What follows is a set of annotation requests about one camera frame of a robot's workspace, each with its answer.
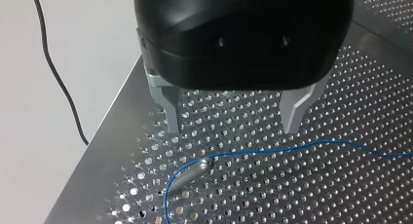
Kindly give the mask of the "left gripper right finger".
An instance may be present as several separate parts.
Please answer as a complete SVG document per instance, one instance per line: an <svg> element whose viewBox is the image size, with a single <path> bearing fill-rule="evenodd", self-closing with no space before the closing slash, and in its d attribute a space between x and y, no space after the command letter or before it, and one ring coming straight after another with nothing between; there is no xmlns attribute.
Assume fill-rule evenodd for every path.
<svg viewBox="0 0 413 224"><path fill-rule="evenodd" d="M311 86L283 91L280 113L284 133L297 133L306 111L322 96L331 71Z"/></svg>

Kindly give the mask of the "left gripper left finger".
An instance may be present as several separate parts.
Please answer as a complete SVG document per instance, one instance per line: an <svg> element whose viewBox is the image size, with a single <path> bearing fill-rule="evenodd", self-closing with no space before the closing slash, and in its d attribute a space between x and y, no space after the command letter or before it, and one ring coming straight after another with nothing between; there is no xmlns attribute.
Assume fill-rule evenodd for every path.
<svg viewBox="0 0 413 224"><path fill-rule="evenodd" d="M144 65L150 94L166 113L169 132L180 133L177 106L179 101L179 87L169 83L155 70Z"/></svg>

